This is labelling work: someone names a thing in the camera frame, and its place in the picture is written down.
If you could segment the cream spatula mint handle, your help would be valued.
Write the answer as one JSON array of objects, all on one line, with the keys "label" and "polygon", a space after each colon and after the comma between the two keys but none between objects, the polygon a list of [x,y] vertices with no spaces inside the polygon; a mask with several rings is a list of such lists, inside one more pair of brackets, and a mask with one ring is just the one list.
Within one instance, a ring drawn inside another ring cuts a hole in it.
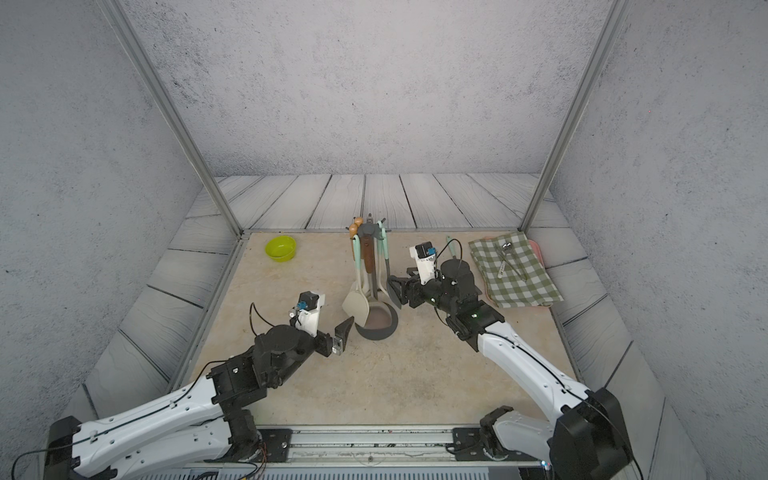
[{"label": "cream spatula mint handle", "polygon": [[357,326],[364,327],[370,308],[366,295],[362,290],[361,278],[361,246],[358,235],[352,237],[355,283],[342,303],[342,309],[351,316]]}]

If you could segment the grey utensil rack stand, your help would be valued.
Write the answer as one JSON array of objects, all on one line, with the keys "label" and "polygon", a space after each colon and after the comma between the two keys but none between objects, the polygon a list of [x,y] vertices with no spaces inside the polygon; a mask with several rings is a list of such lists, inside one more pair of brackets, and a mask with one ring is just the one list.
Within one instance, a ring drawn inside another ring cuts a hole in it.
[{"label": "grey utensil rack stand", "polygon": [[349,227],[352,245],[358,245],[357,268],[361,274],[360,290],[368,302],[365,318],[356,317],[357,332],[372,341],[385,340],[398,327],[398,312],[394,297],[388,292],[389,267],[388,232],[385,219],[375,221],[371,214],[358,217]]}]

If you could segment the grey spoon mint handle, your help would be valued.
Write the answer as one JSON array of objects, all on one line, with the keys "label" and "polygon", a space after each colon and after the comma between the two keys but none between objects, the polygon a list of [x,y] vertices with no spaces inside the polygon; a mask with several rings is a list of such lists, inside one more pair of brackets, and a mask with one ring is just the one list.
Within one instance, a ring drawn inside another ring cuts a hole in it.
[{"label": "grey spoon mint handle", "polygon": [[381,239],[378,241],[378,254],[380,261],[380,270],[378,273],[378,280],[379,280],[379,290],[385,295],[386,301],[396,308],[397,310],[400,310],[402,308],[402,305],[400,304],[397,296],[392,292],[392,289],[390,288],[388,284],[388,279],[390,276],[390,266],[389,266],[389,250],[388,250],[388,237],[387,237],[387,229],[386,229],[386,220],[382,219],[377,222]]}]

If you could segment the grey spatula mint handle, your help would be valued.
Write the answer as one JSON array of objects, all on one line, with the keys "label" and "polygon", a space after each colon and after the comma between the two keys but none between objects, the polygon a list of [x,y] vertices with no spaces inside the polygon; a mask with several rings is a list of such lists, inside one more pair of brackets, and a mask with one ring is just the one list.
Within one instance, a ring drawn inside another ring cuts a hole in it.
[{"label": "grey spatula mint handle", "polygon": [[452,243],[453,242],[453,238],[450,235],[446,235],[445,239],[446,239],[446,246],[448,247],[451,255],[455,257],[455,248],[454,248],[454,245]]}]

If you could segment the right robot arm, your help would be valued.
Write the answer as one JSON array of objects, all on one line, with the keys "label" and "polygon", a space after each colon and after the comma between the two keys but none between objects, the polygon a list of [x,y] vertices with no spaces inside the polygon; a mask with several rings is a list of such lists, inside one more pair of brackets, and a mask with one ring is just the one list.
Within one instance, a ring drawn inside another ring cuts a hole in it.
[{"label": "right robot arm", "polygon": [[387,285],[399,305],[428,304],[474,351],[499,366],[538,405],[544,419],[502,406],[479,423],[474,447],[491,460],[520,452],[547,465],[556,479],[611,479],[639,465],[619,400],[606,388],[591,390],[528,345],[503,315],[479,297],[468,262],[438,260],[429,242],[409,249],[415,264]]}]

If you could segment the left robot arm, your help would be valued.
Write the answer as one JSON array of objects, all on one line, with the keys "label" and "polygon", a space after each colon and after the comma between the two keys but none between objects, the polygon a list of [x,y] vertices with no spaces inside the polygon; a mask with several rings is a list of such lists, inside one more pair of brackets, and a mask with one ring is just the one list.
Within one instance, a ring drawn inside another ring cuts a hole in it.
[{"label": "left robot arm", "polygon": [[255,335],[243,353],[208,362],[190,384],[122,413],[81,422],[56,421],[45,458],[46,479],[134,479],[188,462],[246,463],[265,453],[249,406],[277,389],[313,355],[346,347],[355,319],[333,333],[319,328],[322,299],[305,292],[290,319]]}]

